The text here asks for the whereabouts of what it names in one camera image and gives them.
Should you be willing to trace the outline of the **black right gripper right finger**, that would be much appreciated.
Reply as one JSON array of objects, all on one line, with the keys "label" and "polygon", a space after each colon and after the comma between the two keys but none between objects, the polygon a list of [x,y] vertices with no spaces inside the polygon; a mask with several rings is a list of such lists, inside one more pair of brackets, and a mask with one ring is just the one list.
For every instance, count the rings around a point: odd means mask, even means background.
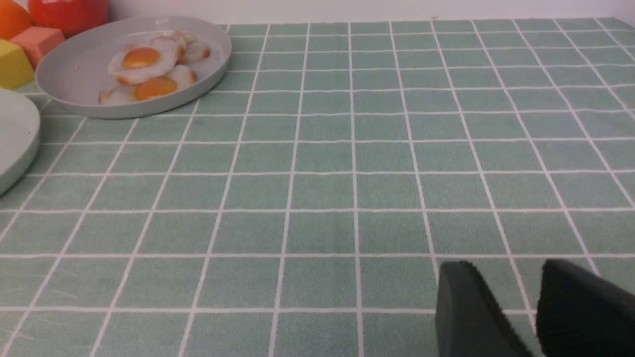
[{"label": "black right gripper right finger", "polygon": [[632,357],[635,297],[572,262],[542,267],[537,337],[547,357]]}]

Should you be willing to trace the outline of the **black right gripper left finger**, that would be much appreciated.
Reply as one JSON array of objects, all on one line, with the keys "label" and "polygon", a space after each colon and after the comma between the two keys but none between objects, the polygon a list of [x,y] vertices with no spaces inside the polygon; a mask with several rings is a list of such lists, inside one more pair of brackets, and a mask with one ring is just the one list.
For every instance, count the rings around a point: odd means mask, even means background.
[{"label": "black right gripper left finger", "polygon": [[532,357],[474,264],[443,262],[436,301],[440,357]]}]

